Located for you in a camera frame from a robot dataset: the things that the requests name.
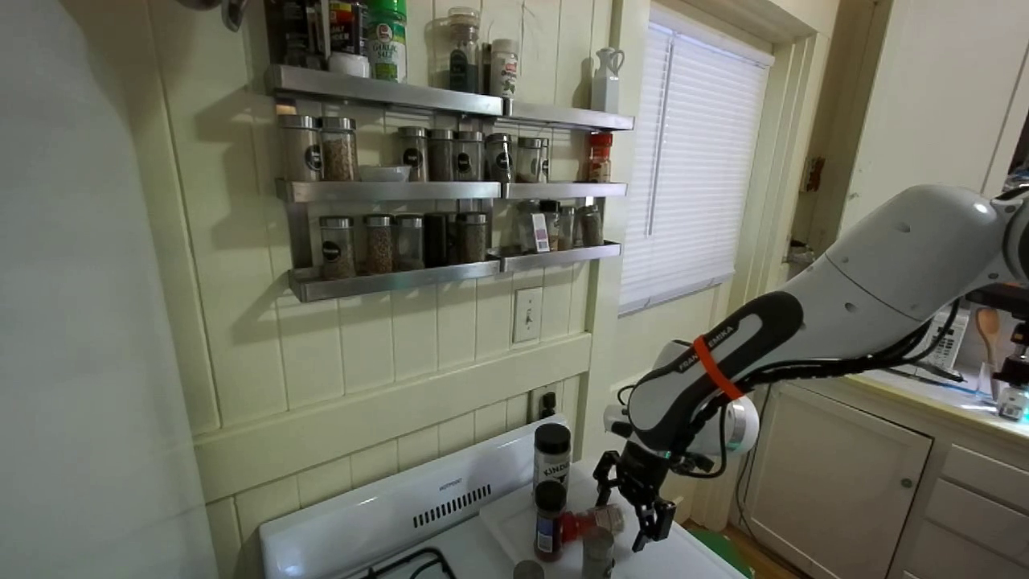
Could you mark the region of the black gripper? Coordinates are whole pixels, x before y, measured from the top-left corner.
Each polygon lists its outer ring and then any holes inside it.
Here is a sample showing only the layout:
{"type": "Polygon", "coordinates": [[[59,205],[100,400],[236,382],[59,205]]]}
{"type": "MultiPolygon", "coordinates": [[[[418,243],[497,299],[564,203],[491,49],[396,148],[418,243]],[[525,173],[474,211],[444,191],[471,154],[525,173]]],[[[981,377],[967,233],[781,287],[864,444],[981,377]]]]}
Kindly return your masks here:
{"type": "Polygon", "coordinates": [[[606,507],[612,491],[622,491],[640,520],[638,547],[666,541],[675,520],[675,505],[660,494],[669,466],[638,444],[606,449],[591,470],[595,507],[606,507]]]}

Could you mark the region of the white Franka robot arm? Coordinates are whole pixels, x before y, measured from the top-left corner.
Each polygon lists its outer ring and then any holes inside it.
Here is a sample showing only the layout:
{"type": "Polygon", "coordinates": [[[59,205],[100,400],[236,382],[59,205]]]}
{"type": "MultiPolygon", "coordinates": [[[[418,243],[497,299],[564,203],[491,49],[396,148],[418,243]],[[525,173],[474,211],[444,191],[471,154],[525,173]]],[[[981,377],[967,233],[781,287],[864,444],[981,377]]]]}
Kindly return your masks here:
{"type": "Polygon", "coordinates": [[[623,386],[622,449],[606,449],[600,501],[612,491],[638,516],[633,551],[666,541],[675,505],[666,472],[708,479],[727,444],[698,447],[710,419],[757,386],[847,377],[906,363],[932,315],[989,287],[1029,281],[1029,199],[916,183],[871,208],[810,268],[710,332],[675,339],[656,368],[623,386]]]}

